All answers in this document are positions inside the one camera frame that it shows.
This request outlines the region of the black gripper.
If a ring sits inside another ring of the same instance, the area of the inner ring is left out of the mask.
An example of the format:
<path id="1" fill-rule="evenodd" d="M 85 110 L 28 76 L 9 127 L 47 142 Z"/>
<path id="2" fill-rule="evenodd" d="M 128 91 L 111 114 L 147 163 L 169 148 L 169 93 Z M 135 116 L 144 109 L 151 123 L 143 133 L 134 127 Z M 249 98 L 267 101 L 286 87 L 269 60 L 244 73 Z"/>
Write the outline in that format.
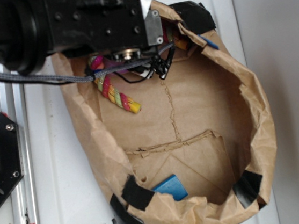
<path id="1" fill-rule="evenodd" d="M 164 42 L 159 12 L 150 6 L 144 18 L 140 0 L 76 0 L 76 8 L 86 15 L 94 51 L 112 60 L 155 56 Z"/>

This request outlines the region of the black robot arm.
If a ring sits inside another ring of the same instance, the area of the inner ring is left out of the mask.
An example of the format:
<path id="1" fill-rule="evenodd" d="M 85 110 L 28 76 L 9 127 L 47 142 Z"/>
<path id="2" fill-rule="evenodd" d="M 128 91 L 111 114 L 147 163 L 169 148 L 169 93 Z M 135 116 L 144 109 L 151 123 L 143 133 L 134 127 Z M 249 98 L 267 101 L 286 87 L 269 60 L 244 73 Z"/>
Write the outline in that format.
<path id="1" fill-rule="evenodd" d="M 162 42 L 159 13 L 142 0 L 0 0 L 0 64 L 21 75 L 56 53 L 141 58 Z"/>

